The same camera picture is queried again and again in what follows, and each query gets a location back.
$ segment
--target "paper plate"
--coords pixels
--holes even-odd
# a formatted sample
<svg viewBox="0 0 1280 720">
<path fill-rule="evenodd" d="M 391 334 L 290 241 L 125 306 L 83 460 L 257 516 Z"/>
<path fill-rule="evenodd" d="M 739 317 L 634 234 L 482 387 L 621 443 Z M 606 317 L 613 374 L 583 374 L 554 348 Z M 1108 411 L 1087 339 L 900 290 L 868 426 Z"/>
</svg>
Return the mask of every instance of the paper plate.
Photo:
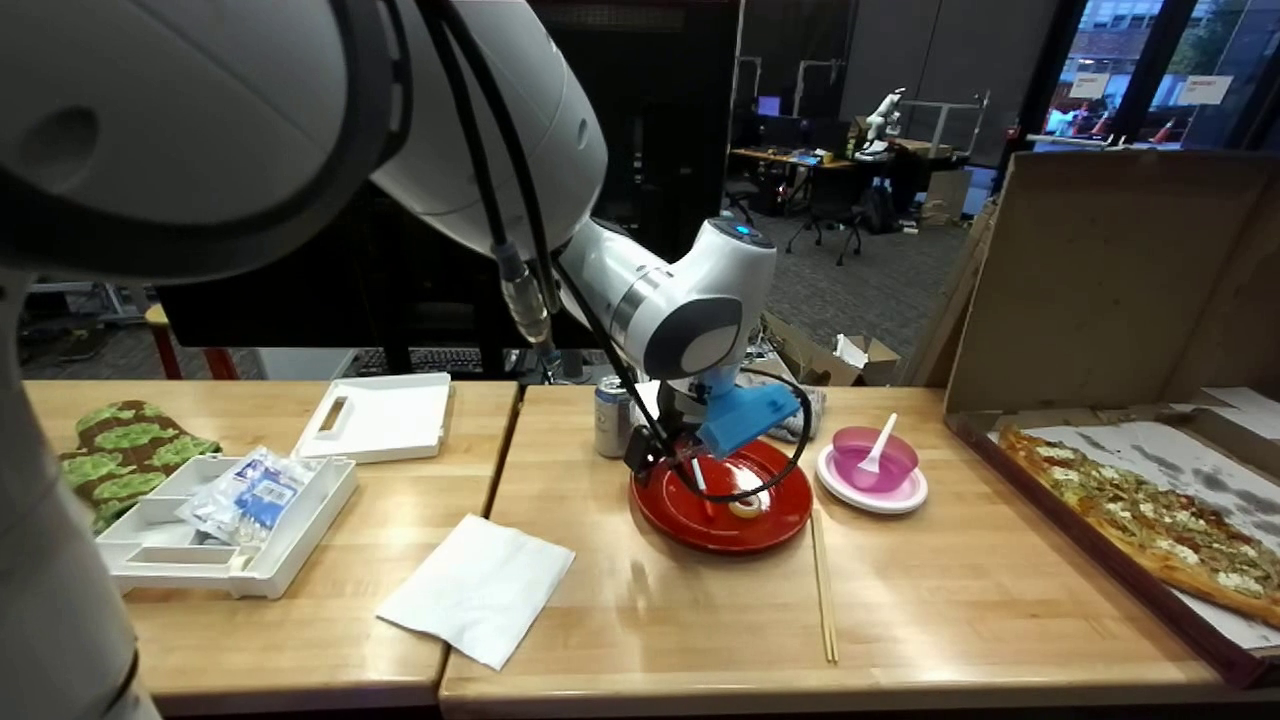
<svg viewBox="0 0 1280 720">
<path fill-rule="evenodd" d="M 712 498 L 732 498 L 742 482 L 763 485 L 789 458 L 763 441 L 739 450 L 736 458 L 701 458 L 703 485 Z M 759 492 L 768 512 L 748 516 L 723 501 L 703 501 L 667 463 L 653 467 L 646 482 L 630 482 L 634 512 L 664 538 L 703 549 L 703 554 L 763 554 L 789 544 L 808 512 L 808 477 L 791 467 L 773 492 Z"/>
<path fill-rule="evenodd" d="M 831 443 L 815 458 L 815 482 L 838 504 L 870 512 L 870 516 L 909 516 L 929 501 L 929 482 L 922 482 L 921 467 L 909 482 L 900 482 L 894 487 L 882 487 L 882 492 L 857 487 L 849 477 L 838 477 Z"/>
</svg>

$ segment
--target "red plate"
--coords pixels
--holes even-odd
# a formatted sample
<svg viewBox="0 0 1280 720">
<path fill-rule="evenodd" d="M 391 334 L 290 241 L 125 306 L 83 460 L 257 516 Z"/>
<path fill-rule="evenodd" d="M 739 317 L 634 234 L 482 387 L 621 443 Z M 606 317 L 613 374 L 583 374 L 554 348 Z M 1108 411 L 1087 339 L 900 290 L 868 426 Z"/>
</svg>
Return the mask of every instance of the red plate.
<svg viewBox="0 0 1280 720">
<path fill-rule="evenodd" d="M 739 487 L 736 477 L 750 477 L 757 485 L 763 485 L 784 463 L 789 458 L 763 441 L 750 441 L 736 458 L 701 458 L 712 498 L 732 498 Z M 728 504 L 693 492 L 667 463 L 653 467 L 646 482 L 630 482 L 630 504 L 638 508 L 638 516 L 664 538 L 703 554 L 763 554 L 789 544 L 810 512 L 808 477 L 791 467 L 763 498 L 768 512 L 736 516 Z"/>
</svg>

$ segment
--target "wooden table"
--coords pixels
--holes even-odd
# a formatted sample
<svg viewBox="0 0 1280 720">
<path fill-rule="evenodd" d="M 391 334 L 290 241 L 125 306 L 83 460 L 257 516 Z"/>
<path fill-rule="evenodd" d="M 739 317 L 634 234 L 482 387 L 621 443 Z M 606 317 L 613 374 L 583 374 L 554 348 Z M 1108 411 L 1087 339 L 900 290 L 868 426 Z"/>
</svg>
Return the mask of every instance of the wooden table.
<svg viewBox="0 0 1280 720">
<path fill-rule="evenodd" d="M 289 451 L 324 385 L 32 381 L 57 451 L 106 400 L 151 400 L 222 451 Z M 218 593 L 127 593 L 145 684 L 165 714 L 398 710 L 434 705 L 442 644 L 381 625 L 377 603 L 482 512 L 517 385 L 456 385 L 434 460 L 368 463 L 359 487 L 279 601 Z"/>
<path fill-rule="evenodd" d="M 447 655 L 447 715 L 868 714 L 1175 705 L 1231 695 L 1149 610 L 941 426 L 922 387 L 831 387 L 820 443 L 882 426 L 932 482 L 875 521 L 815 487 L 838 664 L 825 662 L 810 533 L 768 555 L 667 544 L 590 451 L 590 394 L 532 387 L 494 525 L 574 554 L 510 664 Z"/>
</svg>

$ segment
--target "pizza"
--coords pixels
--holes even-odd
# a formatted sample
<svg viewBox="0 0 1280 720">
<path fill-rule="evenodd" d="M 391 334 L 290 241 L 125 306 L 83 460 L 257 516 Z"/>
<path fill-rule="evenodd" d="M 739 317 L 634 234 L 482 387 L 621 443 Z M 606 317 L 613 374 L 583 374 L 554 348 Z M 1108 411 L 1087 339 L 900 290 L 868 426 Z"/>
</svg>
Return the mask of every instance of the pizza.
<svg viewBox="0 0 1280 720">
<path fill-rule="evenodd" d="M 1000 429 L 995 443 L 1169 589 L 1280 628 L 1280 554 L 1221 508 L 1021 429 Z"/>
</svg>

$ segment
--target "pink bowl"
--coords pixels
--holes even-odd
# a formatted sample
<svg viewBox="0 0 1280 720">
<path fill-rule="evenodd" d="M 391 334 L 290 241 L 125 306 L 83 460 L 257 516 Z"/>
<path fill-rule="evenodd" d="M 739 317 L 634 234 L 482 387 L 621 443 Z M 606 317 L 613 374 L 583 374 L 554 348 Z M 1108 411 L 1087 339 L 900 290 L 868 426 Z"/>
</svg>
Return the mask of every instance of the pink bowl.
<svg viewBox="0 0 1280 720">
<path fill-rule="evenodd" d="M 850 485 L 857 492 L 894 492 L 921 467 L 916 450 L 904 443 L 900 436 L 882 441 L 881 471 L 861 467 L 875 436 L 881 429 L 838 429 L 831 436 L 831 463 L 838 482 Z"/>
</svg>

